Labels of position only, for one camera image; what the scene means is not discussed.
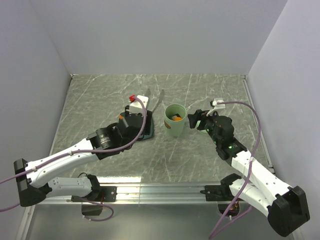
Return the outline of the orange round slice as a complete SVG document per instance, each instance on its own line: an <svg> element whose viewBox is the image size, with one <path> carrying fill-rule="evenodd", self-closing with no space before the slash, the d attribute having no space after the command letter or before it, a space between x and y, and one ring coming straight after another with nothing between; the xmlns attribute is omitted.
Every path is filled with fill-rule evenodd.
<svg viewBox="0 0 320 240"><path fill-rule="evenodd" d="M173 119L173 121L175 121L175 122L178 122L178 121L181 121L181 120L182 120L182 118L178 117L178 116Z"/></svg>

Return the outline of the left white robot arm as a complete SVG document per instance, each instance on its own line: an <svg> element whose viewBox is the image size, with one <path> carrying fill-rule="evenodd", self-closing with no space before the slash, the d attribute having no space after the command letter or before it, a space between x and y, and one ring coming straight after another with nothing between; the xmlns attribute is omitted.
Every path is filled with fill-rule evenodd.
<svg viewBox="0 0 320 240"><path fill-rule="evenodd" d="M125 111L118 122L97 129L63 151L35 161L16 160L13 166L20 206L30 207L47 198L68 195L96 201L102 188L95 175L71 178L59 174L129 150L136 141L150 135L153 128L152 111Z"/></svg>

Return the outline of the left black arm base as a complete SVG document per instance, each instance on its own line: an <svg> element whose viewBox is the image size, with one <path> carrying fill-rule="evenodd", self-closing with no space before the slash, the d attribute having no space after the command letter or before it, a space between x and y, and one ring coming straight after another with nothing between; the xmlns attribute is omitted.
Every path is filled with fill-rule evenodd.
<svg viewBox="0 0 320 240"><path fill-rule="evenodd" d="M91 183L91 192L88 195L84 197L75 195L71 196L71 201L74 203L89 203L89 205L81 205L82 217L92 222L103 222L111 219L114 215L114 210L105 203L114 203L116 201L117 187L101 186L98 178L92 174L86 174L82 172L78 177L83 177L85 180L89 180ZM109 209L111 211L110 216L102 219L91 218L99 216L103 209Z"/></svg>

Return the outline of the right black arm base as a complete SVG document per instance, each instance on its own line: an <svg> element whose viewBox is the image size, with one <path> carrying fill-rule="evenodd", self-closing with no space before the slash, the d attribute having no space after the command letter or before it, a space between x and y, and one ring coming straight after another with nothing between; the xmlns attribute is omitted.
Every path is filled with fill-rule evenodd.
<svg viewBox="0 0 320 240"><path fill-rule="evenodd" d="M231 202L234 198L231 193L230 186L236 180L243 180L243 178L236 173L232 173L220 181L220 185L205 185L204 190L200 193L205 195L205 200L207 202ZM233 218L240 213L239 198L235 203L228 209L226 217Z"/></svg>

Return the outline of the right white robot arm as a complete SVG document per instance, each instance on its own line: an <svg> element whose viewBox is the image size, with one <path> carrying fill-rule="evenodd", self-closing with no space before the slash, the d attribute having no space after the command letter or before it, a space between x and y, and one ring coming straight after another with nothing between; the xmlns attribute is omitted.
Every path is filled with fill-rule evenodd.
<svg viewBox="0 0 320 240"><path fill-rule="evenodd" d="M232 119L214 111L198 109L188 114L192 129L205 131L216 145L218 156L241 172L249 183L231 174L221 180L220 194L226 200L235 196L263 213L280 236L286 237L310 220L305 191L291 187L260 164L234 136Z"/></svg>

